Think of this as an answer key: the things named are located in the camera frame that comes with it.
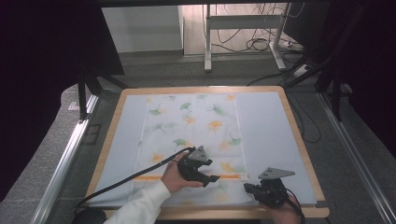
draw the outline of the metal frame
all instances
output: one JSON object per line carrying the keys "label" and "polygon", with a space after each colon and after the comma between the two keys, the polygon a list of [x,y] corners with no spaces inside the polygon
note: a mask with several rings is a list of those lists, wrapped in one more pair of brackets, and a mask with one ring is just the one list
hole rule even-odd
{"label": "metal frame", "polygon": [[290,3],[287,3],[281,15],[211,16],[210,5],[206,5],[205,71],[212,71],[210,31],[227,29],[276,29],[276,37],[269,46],[279,71],[286,70],[277,46],[288,17],[289,7]]}
{"label": "metal frame", "polygon": [[95,108],[97,96],[92,95],[87,103],[87,118],[80,120],[73,131],[72,136],[66,146],[64,154],[56,167],[52,179],[41,198],[40,204],[35,210],[35,214],[31,220],[31,224],[45,223],[50,215],[50,210],[54,205],[59,191],[61,190],[64,179],[76,154],[79,142],[84,134],[87,124],[90,121],[91,113]]}

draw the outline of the table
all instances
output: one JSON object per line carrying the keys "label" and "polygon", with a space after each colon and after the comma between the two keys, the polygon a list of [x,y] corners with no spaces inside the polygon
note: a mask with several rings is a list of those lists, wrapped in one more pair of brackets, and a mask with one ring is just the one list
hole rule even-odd
{"label": "table", "polygon": [[[150,95],[150,94],[179,94],[179,93],[251,93],[251,92],[276,92],[279,95],[281,104],[285,110],[287,120],[289,122],[292,136],[295,144],[298,147],[298,152],[301,155],[304,163],[304,168],[308,174],[309,182],[315,193],[317,204],[304,205],[303,211],[306,217],[326,217],[329,215],[329,208],[326,204],[325,198],[321,191],[315,171],[310,162],[303,139],[297,128],[296,122],[290,110],[288,100],[285,92],[280,87],[188,87],[188,88],[148,88],[148,89],[129,89],[124,90],[120,96],[113,120],[111,121],[109,130],[107,132],[106,140],[102,148],[100,158],[97,162],[96,169],[92,176],[92,181],[89,186],[87,195],[91,195],[96,191],[96,187],[101,178],[102,172],[105,169],[107,156],[116,134],[117,126],[119,125],[122,108],[128,95]],[[106,213],[110,216],[114,210],[107,210]],[[175,208],[165,207],[160,213],[158,219],[263,219],[269,218],[269,214],[264,212],[258,206],[211,206],[211,207],[193,207],[193,208]]]}

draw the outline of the orange line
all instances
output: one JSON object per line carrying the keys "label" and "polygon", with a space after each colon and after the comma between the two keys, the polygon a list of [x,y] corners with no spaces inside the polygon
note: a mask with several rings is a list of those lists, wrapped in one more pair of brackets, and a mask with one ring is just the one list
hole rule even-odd
{"label": "orange line", "polygon": [[[221,179],[239,179],[241,178],[240,175],[219,175],[219,177]],[[160,175],[141,175],[136,177],[136,180],[156,180],[156,179],[160,179],[161,176]]]}
{"label": "orange line", "polygon": [[160,179],[161,176],[160,175],[141,175],[136,177],[135,179],[137,180],[156,180],[156,179]]}
{"label": "orange line", "polygon": [[239,179],[240,175],[220,175],[221,179]]}

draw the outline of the black cable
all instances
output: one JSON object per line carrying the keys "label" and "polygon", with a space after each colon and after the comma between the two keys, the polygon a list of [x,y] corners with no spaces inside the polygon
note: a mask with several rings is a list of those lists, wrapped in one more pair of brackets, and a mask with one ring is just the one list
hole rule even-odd
{"label": "black cable", "polygon": [[304,113],[308,116],[308,118],[314,123],[315,128],[318,130],[318,138],[316,140],[308,140],[304,137],[304,133],[302,133],[303,139],[309,143],[318,143],[321,139],[321,131],[319,126],[314,122],[314,120],[312,119],[312,117],[305,111],[305,109],[301,106],[300,101],[297,99],[297,97],[294,94],[291,94],[291,96],[296,100],[297,105],[304,111]]}
{"label": "black cable", "polygon": [[286,203],[288,203],[296,211],[297,215],[300,217],[300,220],[301,220],[300,223],[305,224],[305,215],[303,213],[303,210],[301,209],[300,202],[297,200],[297,197],[294,195],[294,193],[291,190],[289,190],[289,189],[286,189],[286,190],[293,195],[297,204],[292,202],[289,197],[286,199]]}
{"label": "black cable", "polygon": [[163,161],[160,161],[159,163],[157,163],[157,164],[155,164],[155,165],[153,165],[153,166],[151,166],[151,167],[149,167],[149,168],[147,168],[147,169],[145,169],[145,170],[143,170],[143,171],[137,172],[136,174],[131,175],[131,176],[129,176],[129,177],[127,177],[127,178],[121,180],[120,182],[118,182],[118,183],[116,183],[116,184],[114,184],[114,185],[111,185],[111,186],[109,186],[109,187],[107,187],[107,188],[105,188],[105,189],[101,189],[101,190],[99,190],[99,191],[96,191],[95,193],[93,193],[93,194],[87,196],[86,198],[84,198],[83,200],[81,200],[79,203],[77,203],[77,204],[75,205],[75,213],[77,212],[77,209],[78,209],[82,204],[84,204],[85,202],[87,202],[88,200],[90,200],[90,199],[92,199],[92,198],[94,198],[94,197],[96,197],[96,196],[98,196],[98,195],[100,195],[100,194],[103,194],[103,193],[105,193],[105,192],[107,192],[107,191],[109,191],[109,190],[111,190],[111,189],[114,189],[114,188],[116,188],[116,187],[118,187],[118,186],[120,186],[120,185],[122,185],[122,184],[125,184],[126,182],[128,182],[128,181],[130,181],[130,180],[132,180],[132,179],[134,179],[134,178],[137,178],[137,177],[140,176],[140,175],[143,175],[143,174],[145,174],[145,173],[148,173],[148,172],[150,172],[150,171],[153,171],[153,170],[155,170],[155,169],[157,169],[157,168],[159,168],[159,167],[165,165],[165,164],[168,163],[169,161],[173,161],[174,158],[175,158],[175,156],[177,156],[178,154],[180,154],[180,153],[182,153],[182,152],[184,152],[184,151],[186,151],[186,150],[190,151],[189,149],[183,148],[183,149],[181,149],[179,152],[177,152],[177,153],[175,153],[174,155],[168,157],[167,159],[165,159],[165,160],[163,160]]}

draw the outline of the yellow flower print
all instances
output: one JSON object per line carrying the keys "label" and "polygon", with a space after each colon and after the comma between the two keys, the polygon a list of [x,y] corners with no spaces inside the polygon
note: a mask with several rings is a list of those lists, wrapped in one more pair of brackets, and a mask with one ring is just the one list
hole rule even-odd
{"label": "yellow flower print", "polygon": [[222,126],[222,123],[221,123],[221,121],[218,121],[218,120],[215,120],[215,121],[212,121],[209,123],[209,129],[213,130],[213,132],[215,132],[216,129],[221,126]]}
{"label": "yellow flower print", "polygon": [[151,158],[151,161],[152,161],[152,162],[160,162],[160,161],[163,161],[163,154],[159,154],[159,153],[155,153],[155,152],[153,152],[152,154],[153,154],[153,155],[152,155],[152,158]]}

